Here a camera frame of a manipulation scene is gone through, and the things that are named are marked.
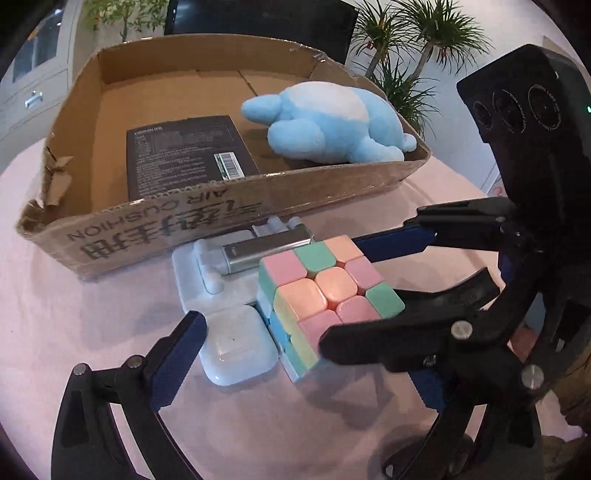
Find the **pastel puzzle cube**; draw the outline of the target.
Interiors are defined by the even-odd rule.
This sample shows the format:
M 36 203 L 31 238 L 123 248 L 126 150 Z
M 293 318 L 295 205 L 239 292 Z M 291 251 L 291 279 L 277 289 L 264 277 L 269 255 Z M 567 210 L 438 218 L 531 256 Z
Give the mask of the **pastel puzzle cube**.
M 329 328 L 395 317 L 406 308 L 346 235 L 261 258 L 256 302 L 294 383 L 320 365 L 318 343 Z

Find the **blue plush toy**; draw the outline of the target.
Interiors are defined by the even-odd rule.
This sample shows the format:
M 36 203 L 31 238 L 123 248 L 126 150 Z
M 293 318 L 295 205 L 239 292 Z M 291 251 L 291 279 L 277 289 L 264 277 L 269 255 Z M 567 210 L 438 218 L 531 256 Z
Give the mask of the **blue plush toy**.
M 418 140 L 394 107 L 362 88 L 308 81 L 242 103 L 242 116 L 266 126 L 274 153 L 320 164 L 402 162 Z

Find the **white folding phone stand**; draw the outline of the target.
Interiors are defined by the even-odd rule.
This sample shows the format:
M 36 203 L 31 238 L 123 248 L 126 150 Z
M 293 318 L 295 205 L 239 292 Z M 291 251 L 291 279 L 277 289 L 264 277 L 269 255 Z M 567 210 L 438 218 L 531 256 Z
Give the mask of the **white folding phone stand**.
M 177 247 L 172 266 L 183 311 L 208 315 L 255 304 L 260 259 L 314 241 L 300 218 L 283 222 L 271 216 L 263 224 Z

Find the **white earbuds case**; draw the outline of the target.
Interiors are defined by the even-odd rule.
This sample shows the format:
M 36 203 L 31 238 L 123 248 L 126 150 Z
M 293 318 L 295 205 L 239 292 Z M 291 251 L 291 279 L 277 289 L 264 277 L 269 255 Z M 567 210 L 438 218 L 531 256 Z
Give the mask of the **white earbuds case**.
M 226 387 L 262 375 L 279 360 L 277 347 L 255 307 L 239 305 L 206 317 L 207 336 L 198 354 L 206 377 Z

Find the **black product box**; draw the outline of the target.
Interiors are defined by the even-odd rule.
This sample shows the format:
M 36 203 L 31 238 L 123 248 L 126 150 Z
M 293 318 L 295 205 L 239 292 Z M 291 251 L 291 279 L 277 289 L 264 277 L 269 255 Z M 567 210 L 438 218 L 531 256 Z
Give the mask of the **black product box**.
M 167 121 L 126 133 L 130 200 L 259 174 L 228 115 Z

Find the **palm plant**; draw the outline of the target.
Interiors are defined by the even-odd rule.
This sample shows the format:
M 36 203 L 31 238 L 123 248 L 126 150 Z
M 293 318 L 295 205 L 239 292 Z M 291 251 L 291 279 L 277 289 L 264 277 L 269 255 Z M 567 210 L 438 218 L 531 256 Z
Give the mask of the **palm plant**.
M 491 52 L 492 44 L 475 17 L 456 1 L 356 1 L 352 52 L 356 61 L 387 95 L 409 124 L 424 135 L 430 116 L 433 81 L 423 75 L 428 63 L 457 75 Z

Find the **pink bed sheet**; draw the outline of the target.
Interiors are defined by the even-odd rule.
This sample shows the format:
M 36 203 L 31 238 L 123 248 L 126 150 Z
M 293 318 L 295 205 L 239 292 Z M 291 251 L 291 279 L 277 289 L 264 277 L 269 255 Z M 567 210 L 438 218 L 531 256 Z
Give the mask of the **pink bed sheet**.
M 183 312 L 168 254 L 86 281 L 16 232 L 42 149 L 23 150 L 1 176 L 1 422 L 46 479 L 72 368 L 146 353 Z M 368 479 L 383 448 L 424 432 L 436 414 L 407 375 L 376 365 L 325 365 L 297 383 L 276 366 L 218 387 L 194 364 L 161 416 L 207 479 Z

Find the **black television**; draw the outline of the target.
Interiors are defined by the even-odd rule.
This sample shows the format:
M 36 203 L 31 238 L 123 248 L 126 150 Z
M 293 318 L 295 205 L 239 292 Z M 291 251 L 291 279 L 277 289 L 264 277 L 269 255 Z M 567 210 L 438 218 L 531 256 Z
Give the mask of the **black television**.
M 180 0 L 168 3 L 163 31 L 283 39 L 344 63 L 358 15 L 356 7 L 339 0 Z

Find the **cardboard box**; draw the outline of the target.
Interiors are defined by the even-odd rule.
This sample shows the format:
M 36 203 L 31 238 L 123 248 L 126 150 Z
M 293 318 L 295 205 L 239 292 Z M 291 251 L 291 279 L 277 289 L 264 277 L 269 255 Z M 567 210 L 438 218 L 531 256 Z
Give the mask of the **cardboard box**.
M 94 276 L 391 189 L 430 155 L 372 81 L 322 51 L 257 36 L 161 36 L 88 59 L 16 228 Z

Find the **leafy green plant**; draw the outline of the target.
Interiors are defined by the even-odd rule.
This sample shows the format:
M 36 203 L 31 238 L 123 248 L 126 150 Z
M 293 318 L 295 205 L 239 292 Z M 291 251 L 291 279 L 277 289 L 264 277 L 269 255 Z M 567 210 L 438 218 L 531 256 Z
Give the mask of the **leafy green plant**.
M 119 39 L 125 42 L 131 32 L 163 27 L 167 7 L 166 0 L 90 0 L 84 2 L 84 16 L 93 29 L 117 27 Z

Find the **white glass cabinet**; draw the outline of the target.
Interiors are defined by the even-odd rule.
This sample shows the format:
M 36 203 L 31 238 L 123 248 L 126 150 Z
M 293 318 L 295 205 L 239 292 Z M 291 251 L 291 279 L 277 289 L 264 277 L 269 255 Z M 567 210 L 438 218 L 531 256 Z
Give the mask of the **white glass cabinet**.
M 1 168 L 47 136 L 73 79 L 81 1 L 59 1 L 34 28 L 1 80 Z

